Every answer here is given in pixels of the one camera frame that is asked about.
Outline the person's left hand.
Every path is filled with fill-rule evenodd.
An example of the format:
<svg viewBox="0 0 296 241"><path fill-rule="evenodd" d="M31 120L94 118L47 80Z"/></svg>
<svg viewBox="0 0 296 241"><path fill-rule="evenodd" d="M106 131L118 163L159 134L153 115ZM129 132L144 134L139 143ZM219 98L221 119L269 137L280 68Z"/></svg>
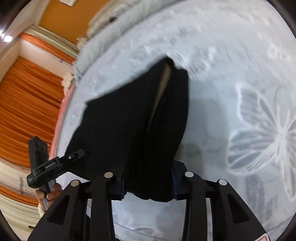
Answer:
<svg viewBox="0 0 296 241"><path fill-rule="evenodd" d="M55 199L61 194L61 192L62 186L55 180L52 180L49 182L49 190L44 192L40 189L36 189L35 196L41 208L46 211L53 204Z"/></svg>

